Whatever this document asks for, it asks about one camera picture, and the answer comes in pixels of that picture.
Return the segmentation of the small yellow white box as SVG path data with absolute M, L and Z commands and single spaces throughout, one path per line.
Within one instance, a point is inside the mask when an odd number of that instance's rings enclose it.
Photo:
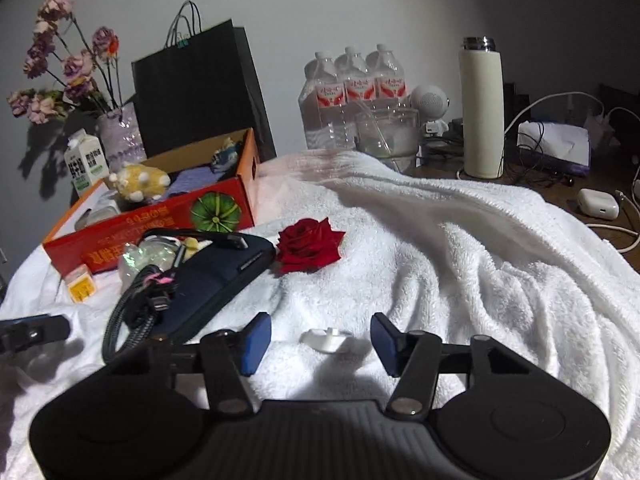
M 75 304 L 82 304 L 98 291 L 93 274 L 84 264 L 64 276 L 64 283 L 70 299 Z

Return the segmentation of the navy zip pouch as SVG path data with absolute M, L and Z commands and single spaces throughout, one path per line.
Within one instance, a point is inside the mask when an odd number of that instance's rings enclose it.
M 151 337 L 165 336 L 176 344 L 197 335 L 276 258 L 269 240 L 250 234 L 154 228 L 142 235 L 145 240 L 151 236 L 206 243 L 189 260 L 142 281 L 137 314 L 151 322 Z

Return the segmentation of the small white round cap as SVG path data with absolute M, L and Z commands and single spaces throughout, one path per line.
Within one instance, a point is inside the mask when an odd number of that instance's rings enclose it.
M 306 330 L 300 336 L 300 342 L 314 351 L 325 354 L 341 353 L 352 335 L 335 327 L 324 330 Z

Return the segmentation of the iridescent wrapper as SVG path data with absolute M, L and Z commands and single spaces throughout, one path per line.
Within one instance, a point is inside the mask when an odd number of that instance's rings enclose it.
M 176 252 L 176 243 L 163 237 L 142 240 L 137 245 L 125 244 L 117 265 L 122 290 L 127 289 L 146 266 L 157 266 L 161 271 L 169 269 Z

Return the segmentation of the red rose flower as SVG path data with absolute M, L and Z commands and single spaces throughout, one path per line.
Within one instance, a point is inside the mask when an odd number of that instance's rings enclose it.
M 300 219 L 279 233 L 277 262 L 282 273 L 312 272 L 341 259 L 344 231 L 334 231 L 329 219 Z

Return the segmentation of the white plastic container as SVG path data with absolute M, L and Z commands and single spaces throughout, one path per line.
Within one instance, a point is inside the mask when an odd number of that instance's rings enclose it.
M 87 226 L 115 218 L 121 213 L 117 194 L 105 193 L 93 207 L 87 209 L 74 223 L 74 230 L 78 232 Z

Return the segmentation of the purple folded cloth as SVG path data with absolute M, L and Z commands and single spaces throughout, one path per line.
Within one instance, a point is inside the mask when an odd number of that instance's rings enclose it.
M 195 167 L 183 170 L 168 186 L 164 197 L 177 196 L 196 191 L 199 188 L 215 184 L 222 177 L 219 172 L 213 172 L 210 167 Z

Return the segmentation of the white green milk carton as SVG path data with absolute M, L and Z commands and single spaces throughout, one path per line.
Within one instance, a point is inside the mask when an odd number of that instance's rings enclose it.
M 110 174 L 100 139 L 85 129 L 70 137 L 64 160 L 79 196 Z

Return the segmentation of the small colourful figurine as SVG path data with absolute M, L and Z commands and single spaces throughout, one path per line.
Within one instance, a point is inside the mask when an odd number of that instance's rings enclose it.
M 213 154 L 209 165 L 210 170 L 213 174 L 224 174 L 235 166 L 239 158 L 238 142 L 227 136 L 221 147 Z

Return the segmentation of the purple textured vase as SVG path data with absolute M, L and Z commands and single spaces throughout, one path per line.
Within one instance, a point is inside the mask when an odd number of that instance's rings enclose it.
M 146 159 L 133 102 L 102 115 L 96 128 L 111 172 Z

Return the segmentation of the white earbuds case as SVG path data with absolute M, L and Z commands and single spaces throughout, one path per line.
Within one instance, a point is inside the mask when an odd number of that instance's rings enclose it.
M 582 188 L 577 194 L 577 203 L 580 211 L 592 218 L 615 220 L 620 214 L 613 195 L 592 188 Z

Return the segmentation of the white round speaker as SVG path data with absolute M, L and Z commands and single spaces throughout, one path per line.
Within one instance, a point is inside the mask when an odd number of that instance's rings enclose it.
M 444 116 L 448 112 L 449 98 L 441 88 L 420 84 L 412 90 L 410 104 L 419 112 L 427 136 L 443 136 L 448 131 Z

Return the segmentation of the white purple tissue box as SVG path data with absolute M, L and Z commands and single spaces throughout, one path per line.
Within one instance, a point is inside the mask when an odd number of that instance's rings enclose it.
M 516 138 L 518 154 L 531 162 L 574 174 L 588 176 L 591 145 L 585 128 L 555 122 L 522 122 Z

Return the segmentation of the black paper bag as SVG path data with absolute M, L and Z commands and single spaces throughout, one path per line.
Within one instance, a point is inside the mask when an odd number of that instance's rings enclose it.
M 186 0 L 163 47 L 131 63 L 134 109 L 145 153 L 156 156 L 216 136 L 252 129 L 260 159 L 277 156 L 262 88 L 243 27 L 202 27 Z

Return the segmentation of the white thermos bottle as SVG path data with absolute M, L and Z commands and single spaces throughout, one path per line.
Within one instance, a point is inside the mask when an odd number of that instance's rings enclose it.
M 495 180 L 503 173 L 504 99 L 501 55 L 492 38 L 464 37 L 459 53 L 464 172 Z

